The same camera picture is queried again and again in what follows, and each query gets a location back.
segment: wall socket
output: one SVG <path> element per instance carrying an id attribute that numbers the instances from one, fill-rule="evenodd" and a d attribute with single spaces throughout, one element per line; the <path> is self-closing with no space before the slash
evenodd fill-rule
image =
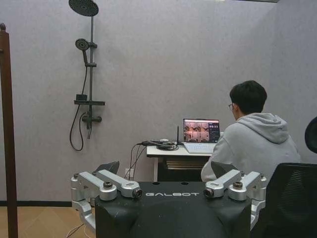
<path id="1" fill-rule="evenodd" d="M 130 174 L 130 178 L 132 178 L 134 176 L 134 169 L 130 169 L 130 172 L 129 172 L 129 169 L 125 169 L 125 173 L 124 175 L 126 175 L 126 179 L 129 178 L 129 174 Z"/>

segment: rain shower head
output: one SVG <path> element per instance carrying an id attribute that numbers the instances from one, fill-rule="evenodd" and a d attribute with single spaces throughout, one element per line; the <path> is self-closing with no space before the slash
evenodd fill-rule
<path id="1" fill-rule="evenodd" d="M 99 12 L 97 4 L 92 0 L 69 0 L 69 6 L 83 16 L 95 16 Z"/>

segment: shower shelf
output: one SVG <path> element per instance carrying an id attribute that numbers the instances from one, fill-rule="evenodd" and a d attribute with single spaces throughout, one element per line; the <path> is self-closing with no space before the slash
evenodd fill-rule
<path id="1" fill-rule="evenodd" d="M 106 103 L 102 101 L 84 101 L 84 100 L 74 100 L 76 105 L 95 105 L 95 106 L 104 106 Z"/>

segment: laptop screen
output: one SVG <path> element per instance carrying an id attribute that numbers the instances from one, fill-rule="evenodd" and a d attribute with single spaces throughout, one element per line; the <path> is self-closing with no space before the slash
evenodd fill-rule
<path id="1" fill-rule="evenodd" d="M 219 120 L 184 119 L 184 141 L 217 143 L 220 137 Z"/>

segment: baseboard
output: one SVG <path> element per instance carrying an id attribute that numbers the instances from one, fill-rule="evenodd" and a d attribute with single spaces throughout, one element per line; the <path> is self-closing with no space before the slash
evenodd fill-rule
<path id="1" fill-rule="evenodd" d="M 0 201 L 0 207 L 6 207 L 6 201 Z M 67 201 L 17 201 L 18 207 L 71 207 Z"/>

